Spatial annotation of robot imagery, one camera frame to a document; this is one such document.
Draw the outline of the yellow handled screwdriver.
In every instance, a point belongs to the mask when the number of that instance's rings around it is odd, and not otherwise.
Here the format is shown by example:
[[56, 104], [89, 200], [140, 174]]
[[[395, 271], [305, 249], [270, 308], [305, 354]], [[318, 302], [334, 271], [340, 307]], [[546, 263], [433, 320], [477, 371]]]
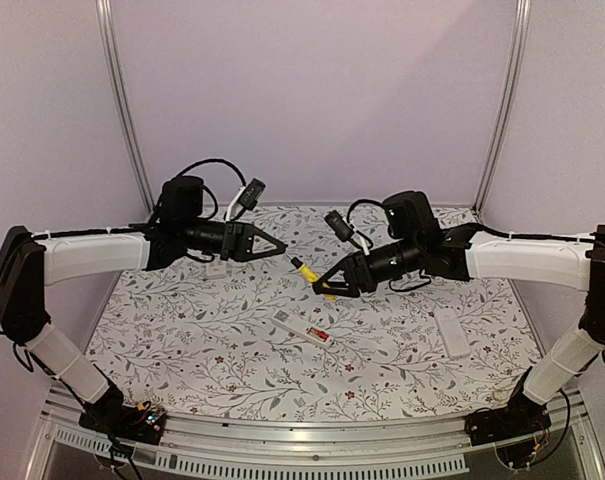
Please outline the yellow handled screwdriver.
[[319, 276], [298, 257], [291, 257], [290, 263], [309, 284], [315, 284], [319, 280]]

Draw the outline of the white remote control with batteries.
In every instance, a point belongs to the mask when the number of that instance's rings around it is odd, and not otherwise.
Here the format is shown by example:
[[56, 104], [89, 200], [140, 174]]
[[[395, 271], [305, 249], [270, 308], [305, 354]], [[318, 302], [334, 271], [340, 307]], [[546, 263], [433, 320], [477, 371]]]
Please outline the white remote control with batteries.
[[[279, 328], [287, 331], [288, 333], [305, 340], [308, 343], [311, 343], [317, 347], [321, 348], [330, 348], [333, 343], [333, 336], [329, 334], [326, 330], [320, 327], [316, 327], [309, 323], [306, 320], [301, 319], [300, 317], [293, 315], [284, 310], [278, 310], [272, 317], [272, 322]], [[315, 340], [313, 337], [307, 334], [307, 330], [310, 327], [315, 327], [320, 330], [327, 332], [330, 335], [330, 340], [327, 343], [322, 343], [318, 340]]]

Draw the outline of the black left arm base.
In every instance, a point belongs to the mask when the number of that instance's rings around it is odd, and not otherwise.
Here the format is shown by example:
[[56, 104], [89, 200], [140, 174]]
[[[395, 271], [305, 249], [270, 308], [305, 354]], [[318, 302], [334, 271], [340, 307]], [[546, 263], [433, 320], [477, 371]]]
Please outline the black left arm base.
[[118, 439], [159, 445], [166, 425], [166, 409], [151, 401], [129, 405], [119, 397], [104, 397], [85, 405], [79, 425]]

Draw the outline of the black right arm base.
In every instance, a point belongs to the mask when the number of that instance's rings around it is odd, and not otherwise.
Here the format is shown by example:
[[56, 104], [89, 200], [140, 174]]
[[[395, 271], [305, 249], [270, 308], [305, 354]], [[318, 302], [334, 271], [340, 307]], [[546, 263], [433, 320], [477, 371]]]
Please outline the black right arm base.
[[527, 398], [500, 408], [480, 408], [464, 417], [464, 431], [473, 446], [542, 432], [550, 426], [546, 406]]

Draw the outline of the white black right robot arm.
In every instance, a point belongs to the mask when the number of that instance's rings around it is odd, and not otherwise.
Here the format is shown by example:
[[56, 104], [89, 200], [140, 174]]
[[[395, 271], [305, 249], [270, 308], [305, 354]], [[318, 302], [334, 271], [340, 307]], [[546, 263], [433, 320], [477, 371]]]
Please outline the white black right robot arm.
[[554, 285], [584, 295], [578, 319], [518, 381], [499, 427], [519, 436], [545, 406], [605, 350], [605, 224], [577, 234], [503, 232], [477, 222], [441, 227], [425, 193], [404, 191], [380, 202], [390, 243], [359, 249], [313, 284], [317, 294], [357, 298], [404, 274], [452, 281], [504, 279]]

